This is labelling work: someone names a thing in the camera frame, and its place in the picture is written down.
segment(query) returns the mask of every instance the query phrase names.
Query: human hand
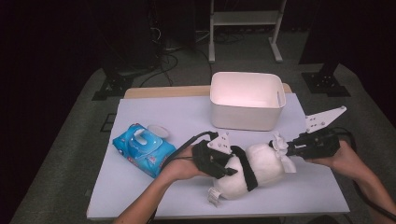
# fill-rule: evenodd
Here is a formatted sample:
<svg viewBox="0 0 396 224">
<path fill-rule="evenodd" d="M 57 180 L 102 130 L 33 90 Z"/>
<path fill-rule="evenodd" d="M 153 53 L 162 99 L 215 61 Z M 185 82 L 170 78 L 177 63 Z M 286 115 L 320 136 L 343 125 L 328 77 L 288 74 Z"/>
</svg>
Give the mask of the human hand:
<svg viewBox="0 0 396 224">
<path fill-rule="evenodd" d="M 170 161 L 160 172 L 161 176 L 165 176 L 169 181 L 177 181 L 181 179 L 190 179 L 197 175 L 207 174 L 201 172 L 192 160 L 192 146 L 182 150 L 172 161 Z"/>
<path fill-rule="evenodd" d="M 340 141 L 340 148 L 332 157 L 306 161 L 328 166 L 340 175 L 356 181 L 367 179 L 373 174 L 350 145 L 343 140 Z"/>
</svg>

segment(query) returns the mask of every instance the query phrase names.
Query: metal stand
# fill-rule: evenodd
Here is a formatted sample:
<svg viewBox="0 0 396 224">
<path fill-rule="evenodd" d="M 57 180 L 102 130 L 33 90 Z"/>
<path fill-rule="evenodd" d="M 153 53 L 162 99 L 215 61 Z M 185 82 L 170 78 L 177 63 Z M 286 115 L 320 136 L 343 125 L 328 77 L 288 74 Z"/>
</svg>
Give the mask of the metal stand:
<svg viewBox="0 0 396 224">
<path fill-rule="evenodd" d="M 210 3 L 210 39 L 209 39 L 209 62 L 215 62 L 215 43 L 214 32 L 215 26 L 221 25 L 275 25 L 274 34 L 269 38 L 271 49 L 274 53 L 277 63 L 282 63 L 283 59 L 276 45 L 277 35 L 279 33 L 280 23 L 282 22 L 283 13 L 287 0 L 282 0 L 279 10 L 273 11 L 231 11 L 215 12 L 214 2 Z"/>
<path fill-rule="evenodd" d="M 132 87 L 134 80 L 118 74 L 115 70 L 103 66 L 106 74 L 106 80 L 102 87 L 92 97 L 93 101 L 104 101 L 109 96 L 123 96 L 125 92 Z"/>
<path fill-rule="evenodd" d="M 327 93 L 330 97 L 350 96 L 344 86 L 340 86 L 333 73 L 339 62 L 332 60 L 323 64 L 317 73 L 302 73 L 302 76 L 312 93 Z"/>
</svg>

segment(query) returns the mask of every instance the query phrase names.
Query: forearm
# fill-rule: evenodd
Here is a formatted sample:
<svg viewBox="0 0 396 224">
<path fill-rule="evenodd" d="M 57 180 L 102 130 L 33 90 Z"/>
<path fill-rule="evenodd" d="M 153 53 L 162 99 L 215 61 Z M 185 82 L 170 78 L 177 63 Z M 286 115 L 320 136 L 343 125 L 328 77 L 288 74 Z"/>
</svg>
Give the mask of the forearm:
<svg viewBox="0 0 396 224">
<path fill-rule="evenodd" d="M 375 203 L 378 206 L 389 211 L 390 213 L 396 215 L 396 205 L 394 201 L 391 199 L 384 185 L 375 174 L 368 174 L 364 178 L 355 179 L 355 182 L 358 184 L 362 194 L 364 194 L 367 199 L 369 199 L 372 203 Z M 383 216 L 370 206 L 369 210 L 374 223 L 395 223 L 394 221 Z"/>
<path fill-rule="evenodd" d="M 173 181 L 169 181 L 158 176 L 146 188 L 146 190 L 114 220 L 113 223 L 147 223 L 152 213 L 160 204 L 163 195 L 172 183 Z"/>
</svg>

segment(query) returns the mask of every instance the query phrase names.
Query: white table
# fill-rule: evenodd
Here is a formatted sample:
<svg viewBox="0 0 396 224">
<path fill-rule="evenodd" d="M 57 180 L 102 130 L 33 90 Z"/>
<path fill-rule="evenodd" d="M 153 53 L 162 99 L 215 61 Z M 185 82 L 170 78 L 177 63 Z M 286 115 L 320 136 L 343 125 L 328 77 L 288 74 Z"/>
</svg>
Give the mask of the white table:
<svg viewBox="0 0 396 224">
<path fill-rule="evenodd" d="M 125 132 L 132 123 L 139 122 L 143 126 L 162 125 L 171 134 L 168 141 L 176 147 L 204 131 L 217 131 L 220 134 L 229 132 L 231 144 L 241 148 L 272 139 L 268 132 L 213 127 L 209 119 L 209 97 L 201 95 L 202 92 L 204 91 L 198 91 L 200 96 L 120 100 L 87 218 L 117 217 L 152 181 L 150 176 L 129 163 L 111 144 L 111 140 Z M 280 131 L 287 140 L 304 132 L 304 111 L 295 94 L 287 94 L 287 105 L 275 130 Z M 206 199 L 207 191 L 212 187 L 211 178 L 195 177 L 178 181 L 165 193 L 156 218 L 281 217 L 349 212 L 329 168 L 307 163 L 297 157 L 292 160 L 296 164 L 297 174 L 288 174 L 275 185 L 254 189 L 238 200 L 221 199 L 218 207 Z"/>
</svg>

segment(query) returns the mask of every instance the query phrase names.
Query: black cable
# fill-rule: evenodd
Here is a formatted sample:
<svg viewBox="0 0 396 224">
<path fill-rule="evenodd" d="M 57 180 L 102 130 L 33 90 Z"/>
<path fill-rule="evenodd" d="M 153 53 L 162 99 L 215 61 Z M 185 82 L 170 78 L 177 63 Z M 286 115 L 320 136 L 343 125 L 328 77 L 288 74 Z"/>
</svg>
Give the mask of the black cable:
<svg viewBox="0 0 396 224">
<path fill-rule="evenodd" d="M 208 37 L 209 37 L 209 34 L 206 34 L 206 35 L 204 35 L 202 37 L 199 37 L 198 40 L 195 41 L 195 44 L 199 44 L 200 42 L 202 42 L 203 40 L 207 39 Z M 177 52 L 177 51 L 181 51 L 183 49 L 191 49 L 191 48 L 188 47 L 188 46 L 180 46 L 180 47 L 176 47 L 176 48 L 173 48 L 173 49 L 165 48 L 163 50 L 163 53 L 174 53 L 174 52 Z"/>
<path fill-rule="evenodd" d="M 352 149 L 358 153 L 357 147 L 356 147 L 356 142 L 355 142 L 355 138 L 353 136 L 353 134 L 351 132 L 349 132 L 347 129 L 345 128 L 333 128 L 334 129 L 341 129 L 344 132 L 343 133 L 337 133 L 337 135 L 346 135 L 349 137 L 350 141 L 351 141 L 351 147 Z M 353 186 L 357 192 L 357 194 L 359 195 L 359 197 L 361 197 L 361 199 L 370 207 L 372 207 L 376 212 L 378 212 L 379 214 L 383 215 L 384 217 L 389 218 L 390 220 L 396 221 L 396 215 L 392 214 L 390 211 L 384 209 L 383 207 L 379 206 L 376 203 L 373 203 L 369 198 L 367 198 L 366 195 L 363 194 L 363 192 L 361 192 L 361 188 L 359 187 L 358 183 L 356 183 L 356 181 L 353 181 Z"/>
<path fill-rule="evenodd" d="M 236 6 L 238 6 L 238 4 L 239 4 L 239 0 L 236 0 L 236 2 L 233 5 L 233 8 L 231 9 L 231 11 L 234 11 L 236 9 Z"/>
<path fill-rule="evenodd" d="M 176 157 L 173 158 L 172 161 L 174 160 L 186 160 L 186 161 L 192 161 L 193 157 Z"/>
<path fill-rule="evenodd" d="M 212 81 L 212 77 L 213 77 L 212 64 L 210 64 L 209 59 L 207 58 L 206 54 L 204 54 L 203 51 L 201 51 L 199 49 L 196 49 L 196 51 L 198 51 L 198 52 L 202 53 L 202 55 L 204 55 L 204 57 L 205 57 L 205 59 L 207 61 L 207 64 L 209 65 L 209 69 L 210 69 L 210 81 Z"/>
<path fill-rule="evenodd" d="M 215 34 L 215 39 L 213 42 L 215 42 L 216 44 L 221 44 L 221 45 L 231 45 L 231 44 L 234 44 L 236 42 L 239 42 L 239 41 L 242 41 L 245 39 L 245 36 L 243 34 L 236 34 L 236 35 L 230 35 L 230 34 L 228 34 L 228 32 Z"/>
<path fill-rule="evenodd" d="M 178 59 L 177 59 L 177 57 L 175 57 L 175 56 L 172 55 L 172 54 L 166 54 L 166 56 L 169 56 L 169 57 L 175 59 L 175 61 L 176 61 L 175 64 L 174 64 L 172 67 L 170 67 L 170 68 L 168 68 L 168 69 L 166 69 L 166 70 L 163 70 L 163 69 L 162 69 L 161 72 L 155 73 L 155 74 L 153 74 L 153 75 L 147 77 L 147 78 L 139 85 L 139 88 L 143 87 L 143 85 L 144 85 L 147 81 L 149 81 L 150 79 L 152 79 L 153 77 L 156 77 L 156 76 L 158 76 L 158 75 L 160 75 L 160 74 L 164 74 L 165 72 L 168 72 L 168 71 L 174 69 L 174 68 L 177 66 L 177 64 L 178 64 Z"/>
<path fill-rule="evenodd" d="M 168 79 L 169 86 L 173 86 L 173 80 L 169 77 L 167 71 L 163 70 L 163 64 L 162 63 L 160 63 L 160 68 L 161 68 L 161 71 L 163 72 L 163 74 L 165 75 L 166 79 Z"/>
<path fill-rule="evenodd" d="M 192 143 L 194 143 L 198 138 L 209 134 L 210 139 L 213 140 L 216 138 L 216 136 L 219 136 L 217 133 L 212 133 L 212 132 L 204 132 L 204 133 L 199 133 L 192 138 L 190 138 L 187 142 L 185 142 L 181 147 L 179 147 L 175 152 L 173 152 L 164 162 L 163 162 L 163 167 L 165 167 L 167 164 L 169 164 L 170 161 L 172 161 L 182 150 L 184 150 L 186 147 L 190 146 Z"/>
<path fill-rule="evenodd" d="M 345 219 L 347 220 L 347 222 L 348 222 L 349 224 L 353 224 L 352 219 L 351 219 L 347 214 L 343 214 L 343 215 L 344 215 Z"/>
</svg>

